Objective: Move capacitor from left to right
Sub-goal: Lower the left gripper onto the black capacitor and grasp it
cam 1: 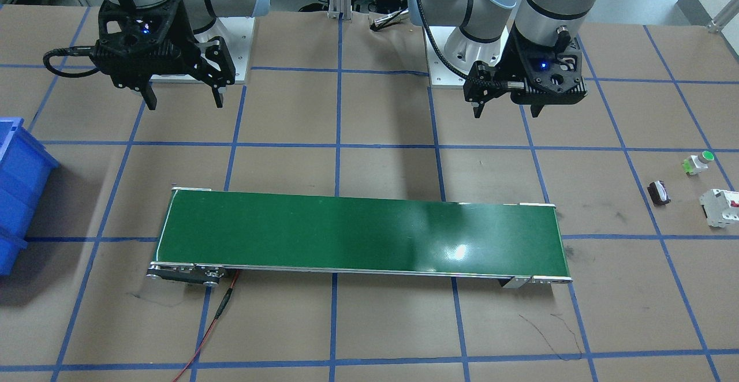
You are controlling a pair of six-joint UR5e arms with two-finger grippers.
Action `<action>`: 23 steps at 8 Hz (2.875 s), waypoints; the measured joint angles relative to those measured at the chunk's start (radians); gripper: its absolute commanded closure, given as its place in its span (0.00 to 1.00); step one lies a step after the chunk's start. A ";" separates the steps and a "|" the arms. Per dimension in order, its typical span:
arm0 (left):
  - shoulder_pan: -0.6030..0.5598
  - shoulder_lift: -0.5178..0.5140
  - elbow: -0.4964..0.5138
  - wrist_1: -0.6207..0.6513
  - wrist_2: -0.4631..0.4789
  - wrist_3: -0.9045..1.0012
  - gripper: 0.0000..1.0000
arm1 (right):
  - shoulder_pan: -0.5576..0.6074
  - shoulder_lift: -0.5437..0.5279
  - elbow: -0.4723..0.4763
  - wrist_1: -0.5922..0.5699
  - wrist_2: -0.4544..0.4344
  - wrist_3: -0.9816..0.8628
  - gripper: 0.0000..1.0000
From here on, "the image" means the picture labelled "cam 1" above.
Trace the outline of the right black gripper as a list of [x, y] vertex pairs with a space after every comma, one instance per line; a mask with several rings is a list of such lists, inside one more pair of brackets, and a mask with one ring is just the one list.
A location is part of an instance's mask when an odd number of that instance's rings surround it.
[[158, 98], [148, 82], [153, 75], [189, 75], [212, 88], [217, 108], [223, 108], [225, 87], [236, 70], [224, 38], [196, 40], [182, 0], [165, 0], [154, 7], [127, 10], [103, 1], [98, 12], [99, 39], [91, 60], [116, 87], [141, 90], [147, 108]]

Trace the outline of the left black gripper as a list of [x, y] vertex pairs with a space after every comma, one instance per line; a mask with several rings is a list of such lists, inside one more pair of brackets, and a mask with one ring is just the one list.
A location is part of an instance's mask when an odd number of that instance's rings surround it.
[[583, 52], [568, 29], [556, 29], [552, 46], [528, 40], [512, 29], [496, 66], [473, 63], [464, 83], [465, 101], [479, 119], [489, 100], [506, 93], [517, 105], [529, 105], [538, 118], [545, 106], [574, 105], [588, 95]]

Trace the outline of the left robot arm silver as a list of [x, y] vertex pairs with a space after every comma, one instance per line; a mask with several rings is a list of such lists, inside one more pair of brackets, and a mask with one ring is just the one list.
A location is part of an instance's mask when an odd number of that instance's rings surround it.
[[597, 0], [409, 0], [433, 58], [464, 82], [479, 118], [509, 95], [538, 117], [588, 95], [578, 31]]

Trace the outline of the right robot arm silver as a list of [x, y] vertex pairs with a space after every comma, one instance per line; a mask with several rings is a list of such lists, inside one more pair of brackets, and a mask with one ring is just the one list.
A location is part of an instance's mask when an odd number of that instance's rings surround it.
[[211, 88], [217, 107], [238, 80], [237, 36], [226, 18], [265, 16], [270, 0], [103, 0], [90, 59], [117, 88], [154, 110], [155, 76], [188, 76]]

